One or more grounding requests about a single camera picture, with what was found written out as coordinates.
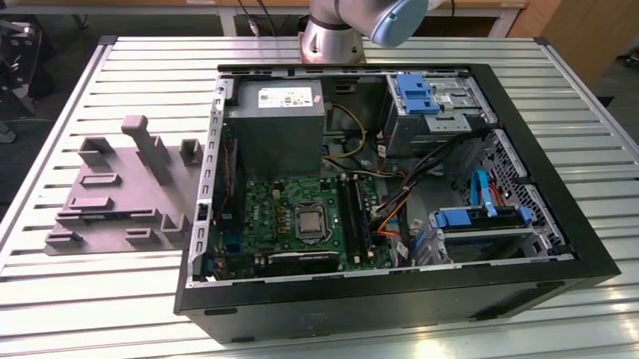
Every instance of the aluminum workbench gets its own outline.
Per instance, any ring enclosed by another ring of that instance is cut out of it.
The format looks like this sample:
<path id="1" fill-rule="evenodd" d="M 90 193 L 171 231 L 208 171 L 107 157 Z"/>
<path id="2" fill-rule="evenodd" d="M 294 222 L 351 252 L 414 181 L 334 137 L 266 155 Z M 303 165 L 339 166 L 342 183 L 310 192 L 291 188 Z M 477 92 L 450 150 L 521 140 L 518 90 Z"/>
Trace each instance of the aluminum workbench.
<path id="1" fill-rule="evenodd" d="M 493 65 L 623 274 L 511 319 L 223 347 L 172 314 L 179 251 L 48 257 L 42 248 L 84 136 L 132 146 L 120 124 L 135 113 L 167 145 L 204 140 L 216 65 L 298 62 L 298 39 L 122 37 L 94 53 L 0 225 L 0 356 L 639 357 L 639 148 L 554 49 L 463 38 L 364 48 L 370 63 Z"/>

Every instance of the ram slot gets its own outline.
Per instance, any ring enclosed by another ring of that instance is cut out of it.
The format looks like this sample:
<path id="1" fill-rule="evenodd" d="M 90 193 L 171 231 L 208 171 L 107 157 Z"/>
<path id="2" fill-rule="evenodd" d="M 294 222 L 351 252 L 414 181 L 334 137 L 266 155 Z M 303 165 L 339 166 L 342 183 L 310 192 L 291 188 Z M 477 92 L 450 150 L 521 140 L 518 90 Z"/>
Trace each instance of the ram slot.
<path id="1" fill-rule="evenodd" d="M 371 225 L 368 223 L 368 214 L 366 203 L 363 200 L 362 185 L 359 183 L 358 176 L 350 182 L 351 193 L 355 194 L 355 200 L 352 201 L 352 217 L 356 221 L 355 228 L 358 230 L 359 237 L 359 254 L 364 260 L 372 258 L 372 239 L 371 239 Z"/>
<path id="2" fill-rule="evenodd" d="M 362 260 L 359 243 L 362 243 L 362 241 L 358 237 L 356 212 L 352 210 L 355 192 L 351 192 L 351 186 L 348 185 L 350 182 L 351 180 L 347 177 L 338 177 L 339 216 L 342 218 L 343 243 L 347 252 L 347 259 L 351 263 L 359 263 Z"/>

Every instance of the power supply label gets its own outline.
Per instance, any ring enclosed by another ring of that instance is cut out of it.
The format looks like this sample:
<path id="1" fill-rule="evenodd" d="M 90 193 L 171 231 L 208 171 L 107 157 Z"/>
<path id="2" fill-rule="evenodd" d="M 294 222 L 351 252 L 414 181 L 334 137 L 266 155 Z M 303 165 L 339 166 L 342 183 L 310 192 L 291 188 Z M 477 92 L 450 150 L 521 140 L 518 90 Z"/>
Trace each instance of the power supply label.
<path id="1" fill-rule="evenodd" d="M 259 108 L 312 107 L 311 88 L 262 88 Z"/>

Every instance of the red wire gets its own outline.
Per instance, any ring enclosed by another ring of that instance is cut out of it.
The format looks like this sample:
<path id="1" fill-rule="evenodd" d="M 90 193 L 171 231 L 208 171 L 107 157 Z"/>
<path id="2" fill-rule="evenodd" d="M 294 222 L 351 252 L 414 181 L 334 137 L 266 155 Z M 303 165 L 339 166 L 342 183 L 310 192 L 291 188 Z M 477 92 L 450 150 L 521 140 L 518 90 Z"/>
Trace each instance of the red wire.
<path id="1" fill-rule="evenodd" d="M 226 170 L 226 177 L 227 177 L 227 194 L 224 196 L 224 202 L 222 203 L 220 211 L 218 212 L 216 222 L 220 220 L 222 212 L 224 211 L 224 207 L 227 206 L 228 198 L 231 197 L 231 162 L 228 159 L 228 147 L 224 144 L 224 170 Z"/>
<path id="2" fill-rule="evenodd" d="M 505 206 L 506 202 L 503 201 L 502 194 L 499 193 L 498 186 L 491 183 L 490 184 L 490 189 L 493 190 L 493 194 L 495 196 L 495 202 L 498 203 L 499 206 Z"/>

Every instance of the white sticker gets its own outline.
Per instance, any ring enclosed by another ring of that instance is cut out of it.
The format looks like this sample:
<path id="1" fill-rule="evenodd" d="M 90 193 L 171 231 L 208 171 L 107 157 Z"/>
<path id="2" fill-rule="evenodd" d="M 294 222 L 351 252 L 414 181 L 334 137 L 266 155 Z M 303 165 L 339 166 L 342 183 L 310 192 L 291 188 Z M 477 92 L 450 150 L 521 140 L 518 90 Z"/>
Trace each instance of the white sticker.
<path id="1" fill-rule="evenodd" d="M 447 95 L 435 95 L 436 102 L 453 102 L 451 97 Z"/>
<path id="2" fill-rule="evenodd" d="M 418 218 L 414 218 L 412 219 L 412 223 L 411 223 L 411 230 L 419 230 L 423 226 L 423 222 L 418 219 Z"/>
<path id="3" fill-rule="evenodd" d="M 398 253 L 402 254 L 402 257 L 408 259 L 408 248 L 402 242 L 398 242 Z"/>
<path id="4" fill-rule="evenodd" d="M 262 88 L 259 108 L 312 107 L 311 88 Z"/>
<path id="5" fill-rule="evenodd" d="M 382 144 L 378 145 L 378 154 L 379 154 L 379 157 L 382 157 L 383 159 L 387 158 L 387 147 L 383 146 Z"/>

